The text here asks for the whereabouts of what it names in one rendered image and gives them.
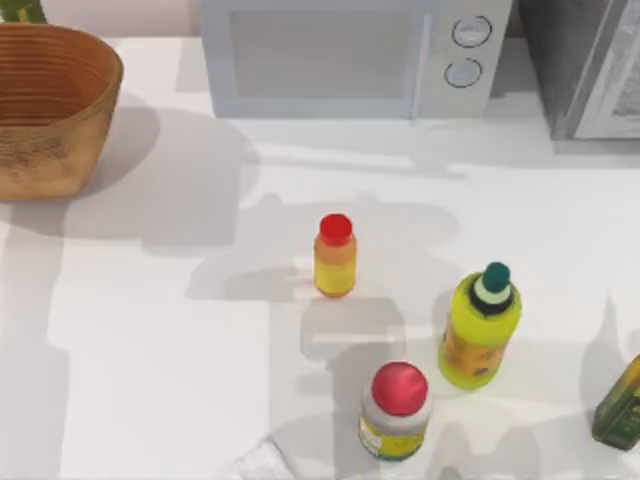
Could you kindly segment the orange bottle with red cap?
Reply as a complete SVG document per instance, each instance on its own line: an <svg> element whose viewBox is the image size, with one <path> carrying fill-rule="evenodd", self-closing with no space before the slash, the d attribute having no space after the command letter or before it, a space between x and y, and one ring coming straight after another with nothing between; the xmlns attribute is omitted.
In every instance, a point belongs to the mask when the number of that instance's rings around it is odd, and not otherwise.
<svg viewBox="0 0 640 480"><path fill-rule="evenodd" d="M314 240L313 282L327 297L342 297L355 286L357 241L343 213L325 215Z"/></svg>

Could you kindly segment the yellow-green bottle with green cap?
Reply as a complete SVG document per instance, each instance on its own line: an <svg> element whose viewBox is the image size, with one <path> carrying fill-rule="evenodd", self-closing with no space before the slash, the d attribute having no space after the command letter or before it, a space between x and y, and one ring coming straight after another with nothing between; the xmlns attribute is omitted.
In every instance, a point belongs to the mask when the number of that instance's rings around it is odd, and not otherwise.
<svg viewBox="0 0 640 480"><path fill-rule="evenodd" d="M522 315L522 300L502 262L463 278L452 294L438 352L442 375L476 390L497 374Z"/></svg>

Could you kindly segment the pale microwave oven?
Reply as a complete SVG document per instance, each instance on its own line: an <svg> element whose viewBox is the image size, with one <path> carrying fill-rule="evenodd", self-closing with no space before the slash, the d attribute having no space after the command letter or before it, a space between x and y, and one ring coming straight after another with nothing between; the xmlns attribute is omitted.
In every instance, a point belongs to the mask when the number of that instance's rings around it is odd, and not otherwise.
<svg viewBox="0 0 640 480"><path fill-rule="evenodd" d="M423 18L431 36L418 119L472 118L488 103L513 0L199 0L214 112L223 118L407 118ZM484 16L489 39L462 48L457 20ZM471 58L457 89L446 67Z"/></svg>

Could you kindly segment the white jar with red lid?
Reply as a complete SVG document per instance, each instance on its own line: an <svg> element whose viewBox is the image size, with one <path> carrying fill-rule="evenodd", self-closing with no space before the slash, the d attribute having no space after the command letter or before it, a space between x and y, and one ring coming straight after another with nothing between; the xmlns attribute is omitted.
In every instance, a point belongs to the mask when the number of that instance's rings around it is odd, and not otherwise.
<svg viewBox="0 0 640 480"><path fill-rule="evenodd" d="M429 382L406 361L382 365L363 389L358 435L374 457L402 461L422 446L431 417Z"/></svg>

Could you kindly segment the microwave knob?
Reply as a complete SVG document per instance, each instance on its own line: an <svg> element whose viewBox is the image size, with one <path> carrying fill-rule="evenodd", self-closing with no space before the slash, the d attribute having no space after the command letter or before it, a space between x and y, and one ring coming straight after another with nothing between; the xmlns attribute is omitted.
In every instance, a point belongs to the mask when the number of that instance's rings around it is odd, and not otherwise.
<svg viewBox="0 0 640 480"><path fill-rule="evenodd" d="M484 16L457 20L453 30L453 41L462 48L475 48L484 44L492 33L492 24Z"/></svg>
<svg viewBox="0 0 640 480"><path fill-rule="evenodd" d="M481 79L482 75L482 65L471 58L452 62L444 71L444 79L447 84L457 89L473 86Z"/></svg>

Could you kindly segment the brown woven basket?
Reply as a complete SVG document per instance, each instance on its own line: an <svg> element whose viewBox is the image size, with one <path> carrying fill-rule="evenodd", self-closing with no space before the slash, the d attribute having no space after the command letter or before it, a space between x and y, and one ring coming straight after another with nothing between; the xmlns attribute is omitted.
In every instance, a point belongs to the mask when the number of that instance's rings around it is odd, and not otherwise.
<svg viewBox="0 0 640 480"><path fill-rule="evenodd" d="M0 201L65 198L94 171L124 66L102 39L0 24Z"/></svg>

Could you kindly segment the dark green bottle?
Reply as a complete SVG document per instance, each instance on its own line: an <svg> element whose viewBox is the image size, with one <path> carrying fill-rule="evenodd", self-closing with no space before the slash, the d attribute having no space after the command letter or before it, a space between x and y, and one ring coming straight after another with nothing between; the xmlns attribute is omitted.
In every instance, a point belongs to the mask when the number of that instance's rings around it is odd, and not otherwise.
<svg viewBox="0 0 640 480"><path fill-rule="evenodd" d="M597 442L621 451L632 450L640 441L640 354L598 404L591 434Z"/></svg>

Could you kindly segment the green plant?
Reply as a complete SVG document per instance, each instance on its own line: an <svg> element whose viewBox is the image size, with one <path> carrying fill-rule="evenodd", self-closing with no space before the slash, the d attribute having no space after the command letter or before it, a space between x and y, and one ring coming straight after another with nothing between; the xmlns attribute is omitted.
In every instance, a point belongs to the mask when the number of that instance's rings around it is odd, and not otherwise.
<svg viewBox="0 0 640 480"><path fill-rule="evenodd" d="M41 0L0 0L0 18L5 23L47 23Z"/></svg>

